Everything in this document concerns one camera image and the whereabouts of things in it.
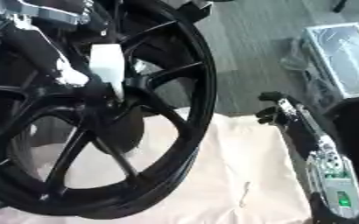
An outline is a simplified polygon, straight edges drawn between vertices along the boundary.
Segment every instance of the robotic hand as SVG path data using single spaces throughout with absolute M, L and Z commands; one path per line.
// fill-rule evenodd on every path
M 306 160 L 314 223 L 359 224 L 359 184 L 351 161 L 311 112 L 291 96 L 263 93 L 276 106 L 256 114 L 260 123 L 283 127 Z

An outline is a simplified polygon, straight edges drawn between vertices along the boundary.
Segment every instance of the pink fabric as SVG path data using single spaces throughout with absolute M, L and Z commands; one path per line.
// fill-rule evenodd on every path
M 177 134 L 163 117 L 145 121 L 147 134 L 130 155 L 139 170 L 160 157 Z M 36 153 L 37 161 L 44 160 L 42 154 Z M 42 165 L 39 172 L 47 173 L 50 166 Z M 67 185 L 102 186 L 122 177 L 111 157 L 89 145 L 68 172 Z M 222 115 L 215 115 L 186 180 L 147 211 L 117 220 L 88 220 L 0 210 L 0 224 L 293 224 L 309 218 L 306 196 L 279 130 L 257 124 L 253 116 Z

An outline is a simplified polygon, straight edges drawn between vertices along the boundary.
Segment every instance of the green label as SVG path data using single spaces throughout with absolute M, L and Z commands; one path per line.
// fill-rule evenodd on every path
M 351 201 L 349 196 L 345 192 L 337 192 L 337 197 L 339 199 L 339 205 L 341 207 L 351 207 Z

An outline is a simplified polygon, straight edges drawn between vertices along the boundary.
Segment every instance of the wheel spoke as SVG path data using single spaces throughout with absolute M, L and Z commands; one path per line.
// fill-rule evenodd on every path
M 149 37 L 152 37 L 154 35 L 157 35 L 163 31 L 166 31 L 168 29 L 173 28 L 175 25 L 177 24 L 176 21 L 170 21 L 164 24 L 160 24 L 157 26 L 154 26 L 148 30 L 145 31 L 141 31 L 140 33 L 130 36 L 128 38 L 126 38 L 124 41 L 122 41 L 121 47 L 123 48 L 124 52 L 127 52 L 131 49 L 136 48 L 137 46 L 139 46 L 140 44 L 142 44 L 143 42 L 145 42 Z
M 19 87 L 0 86 L 0 98 L 22 101 L 25 99 L 25 93 Z
M 98 136 L 94 140 L 94 145 L 96 148 L 98 148 L 101 151 L 105 151 L 109 153 L 120 165 L 121 169 L 123 169 L 123 172 L 125 172 L 128 179 L 134 179 L 137 176 L 136 169 L 132 166 L 132 164 L 126 159 L 124 154 L 119 149 L 114 149 L 112 147 L 109 147 L 105 143 L 106 136 Z
M 27 101 L 13 118 L 0 129 L 0 163 L 4 160 L 4 153 L 7 144 L 13 137 L 21 133 L 24 129 L 40 118 L 46 111 L 47 106 L 42 100 Z
M 155 93 L 149 93 L 147 97 L 145 97 L 143 104 L 154 111 L 158 112 L 162 116 L 166 117 L 174 126 L 177 128 L 179 135 L 184 135 L 189 133 L 190 127 L 175 110 L 167 105 L 159 96 Z
M 46 179 L 47 195 L 58 193 L 64 188 L 64 179 L 67 170 L 81 153 L 83 148 L 91 141 L 91 135 L 84 129 L 74 129 L 66 142 L 64 150 L 57 159 L 54 167 Z
M 80 117 L 76 115 L 75 108 L 65 106 L 51 108 L 45 112 L 45 116 L 57 117 L 72 126 L 76 126 L 81 121 Z
M 179 66 L 169 70 L 163 70 L 156 73 L 150 74 L 151 77 L 151 88 L 155 89 L 161 85 L 166 84 L 169 81 L 181 78 L 181 77 L 196 77 L 197 72 L 200 72 L 203 64 L 196 62 L 186 66 Z

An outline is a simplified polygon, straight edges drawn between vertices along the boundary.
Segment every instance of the white plastic part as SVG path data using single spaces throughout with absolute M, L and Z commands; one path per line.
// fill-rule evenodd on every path
M 120 45 L 92 45 L 89 68 L 111 84 L 119 100 L 123 99 L 125 59 Z

